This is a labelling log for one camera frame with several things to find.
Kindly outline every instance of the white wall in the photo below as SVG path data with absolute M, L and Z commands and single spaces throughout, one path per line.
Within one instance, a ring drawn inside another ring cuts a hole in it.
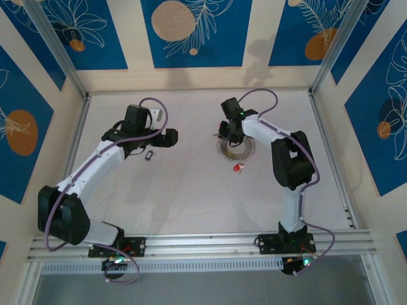
M 395 234 L 407 228 L 407 184 L 379 197 L 344 104 L 406 18 L 407 2 L 391 0 L 338 86 L 328 78 L 317 94 L 350 195 L 371 231 L 400 304 L 407 299 L 407 262 Z
M 107 0 L 127 71 L 79 71 L 90 92 L 203 88 L 308 88 L 316 66 L 268 67 L 286 0 L 253 0 L 243 66 L 154 69 L 140 1 Z
M 61 179 L 82 99 L 68 80 L 62 92 L 58 90 L 1 9 L 0 21 L 0 45 L 54 110 L 22 204 L 0 196 L 0 240 L 8 245 L 0 267 L 0 304 L 6 305 L 11 304 L 32 237 L 38 234 L 38 191 L 45 184 L 53 185 Z

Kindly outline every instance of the robotic arm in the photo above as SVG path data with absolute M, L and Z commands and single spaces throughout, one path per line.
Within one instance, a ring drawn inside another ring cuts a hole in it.
M 315 170 L 302 150 L 285 135 L 297 140 L 312 156 L 307 136 L 303 132 L 267 127 L 256 111 L 244 111 L 235 98 L 226 100 L 221 107 L 228 121 L 221 122 L 218 137 L 239 145 L 245 136 L 250 136 L 270 147 L 274 176 L 284 188 L 284 214 L 279 222 L 279 233 L 259 236 L 265 245 L 261 247 L 263 253 L 300 253 L 302 245 L 315 251 L 312 235 L 307 233 L 307 226 L 299 215 L 301 190 L 312 180 Z
M 155 126 L 161 121 L 162 111 L 159 108 L 145 108 L 138 105 L 127 107 L 125 119 L 117 122 L 102 137 L 96 150 L 70 176 L 58 183 L 56 187 L 45 186 L 38 194 L 38 229 L 45 232 L 46 222 L 62 190 L 70 186 L 52 219 L 50 235 L 72 245 L 81 242 L 114 245 L 118 249 L 126 246 L 124 230 L 105 222 L 89 219 L 84 204 L 99 182 L 116 166 L 123 162 L 131 152 L 147 145 L 155 147 L 172 147 L 178 141 L 175 129 L 166 129 L 165 135 L 158 134 L 145 140 L 126 141 L 135 137 L 152 135 Z M 101 151 L 108 146 L 118 144 Z M 80 174 L 72 183 L 72 178 Z

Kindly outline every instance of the white floor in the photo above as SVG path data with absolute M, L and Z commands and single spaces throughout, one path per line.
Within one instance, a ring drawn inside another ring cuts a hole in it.
M 270 148 L 257 143 L 242 174 L 233 171 L 213 137 L 224 114 L 221 102 L 247 90 L 137 92 L 92 97 L 75 166 L 95 149 L 100 137 L 123 119 L 129 104 L 144 97 L 162 100 L 169 110 L 168 128 L 179 132 L 171 148 L 155 148 L 150 162 L 129 156 L 111 172 L 86 203 L 92 219 L 125 229 L 127 234 L 189 234 L 277 230 L 282 216 L 282 188 L 272 172 Z M 305 218 L 330 229 L 348 222 L 314 114 L 305 91 L 278 91 L 280 104 L 265 119 L 292 132 L 304 131 L 321 182 L 309 189 Z M 261 111 L 274 103 L 266 92 L 249 95 L 242 107 Z M 156 106 L 154 102 L 146 105 Z

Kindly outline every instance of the purple cable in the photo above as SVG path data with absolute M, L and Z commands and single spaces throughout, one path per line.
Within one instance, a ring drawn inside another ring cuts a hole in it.
M 261 112 L 261 113 L 259 114 L 259 116 L 258 116 L 259 122 L 260 122 L 261 124 L 263 124 L 263 125 L 269 127 L 270 129 L 274 130 L 274 131 L 277 132 L 278 134 L 280 134 L 280 135 L 282 135 L 282 136 L 288 138 L 290 141 L 292 141 L 294 144 L 296 144 L 296 145 L 299 147 L 299 149 L 301 149 L 301 151 L 304 153 L 304 155 L 308 158 L 308 160 L 310 161 L 310 163 L 311 163 L 312 167 L 314 168 L 315 173 L 316 173 L 316 175 L 317 175 L 317 178 L 316 178 L 315 181 L 313 181 L 313 182 L 311 182 L 311 183 L 308 183 L 308 184 L 306 184 L 305 186 L 302 187 L 302 189 L 301 189 L 301 191 L 300 191 L 300 198 L 299 198 L 299 205 L 298 205 L 298 216 L 300 217 L 302 223 L 304 223 L 305 225 L 307 225 L 307 226 L 309 226 L 309 227 L 312 227 L 312 228 L 314 228 L 314 229 L 318 229 L 318 230 L 325 231 L 325 232 L 329 233 L 329 234 L 332 236 L 332 242 L 331 242 L 331 244 L 330 244 L 330 245 L 327 247 L 327 249 L 326 249 L 325 251 L 323 251 L 323 253 L 322 253 L 320 256 L 318 256 L 318 258 L 316 258 L 316 259 L 314 260 L 314 262 L 311 264 L 311 265 L 314 265 L 320 258 L 324 257 L 324 256 L 332 249 L 333 245 L 335 244 L 335 234 L 334 234 L 331 230 L 326 229 L 326 228 L 324 228 L 324 227 L 316 226 L 316 225 L 314 225 L 314 224 L 309 224 L 309 223 L 307 223 L 305 220 L 303 220 L 303 199 L 304 199 L 304 192 L 305 192 L 306 189 L 308 189 L 308 188 L 311 187 L 311 186 L 316 185 L 316 184 L 321 180 L 321 174 L 320 174 L 320 172 L 319 172 L 319 170 L 318 170 L 318 167 L 317 167 L 317 165 L 316 165 L 316 163 L 315 163 L 313 157 L 312 157 L 311 154 L 305 149 L 305 147 L 303 147 L 303 146 L 302 146 L 296 139 L 294 139 L 292 136 L 290 136 L 290 135 L 288 135 L 288 134 L 286 134 L 286 133 L 284 133 L 284 132 L 279 131 L 279 129 L 278 129 L 277 127 L 275 127 L 275 126 L 273 126 L 273 125 L 271 125 L 271 124 L 269 124 L 269 123 L 267 123 L 267 122 L 261 120 L 262 115 L 264 115 L 265 113 L 267 113 L 267 112 L 273 110 L 273 109 L 277 106 L 277 104 L 279 103 L 279 98 L 278 98 L 277 94 L 275 94 L 274 91 L 272 91 L 272 90 L 270 90 L 270 89 L 266 89 L 266 88 L 253 89 L 253 90 L 247 92 L 245 95 L 243 95 L 238 101 L 240 102 L 243 98 L 245 98 L 246 96 L 248 96 L 250 93 L 256 92 L 256 91 L 267 91 L 267 92 L 270 92 L 270 93 L 271 93 L 272 95 L 274 95 L 274 97 L 275 97 L 275 104 L 273 105 L 273 107 L 271 107 L 271 108 L 269 108 L 269 109 L 266 109 L 266 110 L 264 110 L 263 112 Z M 297 272 L 296 275 L 300 274 L 301 272 L 304 272 L 304 271 L 307 270 L 307 269 L 308 269 L 308 267 L 303 268 L 302 270 L 300 270 L 299 272 Z
M 156 135 L 159 135 L 159 134 L 164 130 L 164 128 L 167 126 L 167 123 L 168 123 L 168 110 L 167 110 L 166 106 L 163 104 L 163 102 L 161 102 L 160 100 L 158 100 L 157 98 L 154 98 L 154 97 L 146 97 L 146 98 L 142 99 L 142 100 L 140 101 L 139 105 L 142 105 L 142 104 L 143 104 L 145 101 L 147 101 L 147 100 L 153 100 L 153 101 L 159 103 L 159 104 L 162 106 L 162 108 L 163 108 L 163 110 L 164 110 L 164 112 L 165 112 L 165 121 L 164 121 L 163 126 L 162 126 L 159 130 L 157 130 L 155 133 L 152 133 L 151 135 L 146 135 L 146 136 L 143 136 L 143 137 L 134 137 L 134 138 L 129 138 L 129 139 L 122 139 L 122 140 L 116 141 L 116 142 L 114 142 L 114 143 L 112 143 L 112 144 L 106 146 L 105 148 L 103 148 L 103 149 L 100 151 L 100 155 L 104 154 L 104 153 L 105 153 L 106 151 L 108 151 L 110 148 L 112 148 L 112 147 L 114 147 L 114 146 L 117 146 L 118 144 L 121 144 L 121 143 L 124 143 L 124 142 L 131 142 L 131 141 L 147 140 L 147 139 L 150 139 L 150 138 L 155 137 Z M 46 249 L 47 249 L 49 252 L 57 251 L 58 249 L 61 249 L 63 246 L 65 246 L 66 244 L 68 244 L 67 242 L 64 242 L 64 243 L 60 244 L 59 246 L 57 246 L 57 247 L 55 247 L 55 248 L 51 248 L 51 246 L 50 246 L 50 241 L 49 241 L 49 237 L 50 237 L 50 228 L 51 228 L 52 219 L 53 219 L 53 217 L 54 217 L 54 215 L 55 215 L 55 212 L 57 211 L 57 208 L 58 208 L 58 206 L 59 206 L 59 204 L 60 204 L 62 198 L 63 198 L 64 195 L 66 194 L 66 192 L 68 192 L 68 190 L 69 190 L 69 189 L 71 188 L 71 186 L 77 181 L 77 179 L 80 177 L 80 175 L 82 175 L 82 173 L 83 173 L 97 158 L 99 158 L 99 156 L 93 156 L 93 158 L 90 159 L 90 160 L 77 172 L 77 174 L 72 178 L 71 183 L 65 186 L 65 188 L 62 190 L 62 192 L 61 192 L 60 195 L 58 196 L 58 198 L 57 198 L 55 204 L 53 205 L 53 207 L 52 207 L 52 209 L 51 209 L 51 212 L 50 212 L 50 214 L 49 214 L 49 216 L 48 216 L 48 219 L 47 219 L 47 221 L 46 221 L 45 231 L 44 231 L 44 236 L 45 236 L 45 242 L 44 242 L 44 244 L 45 244 Z M 125 252 L 122 252 L 122 251 L 120 251 L 119 249 L 116 249 L 116 248 L 111 247 L 111 246 L 109 246 L 109 245 L 101 245 L 101 244 L 95 244 L 95 245 L 97 245 L 98 247 L 102 247 L 102 248 L 106 248 L 106 249 L 109 249 L 109 250 L 112 250 L 112 251 L 116 251 L 116 252 L 120 253 L 121 255 L 124 255 L 126 258 L 130 259 L 130 261 L 132 261 L 132 262 L 137 266 L 137 270 L 139 271 L 139 265 L 137 265 L 137 263 L 135 262 L 135 260 L 134 260 L 131 256 L 127 255 Z M 112 282 L 113 282 L 113 283 L 131 283 L 131 282 L 135 281 L 137 278 L 138 278 L 138 273 L 137 273 L 137 275 L 136 275 L 134 278 L 132 278 L 132 279 L 129 280 L 129 281 L 112 281 Z

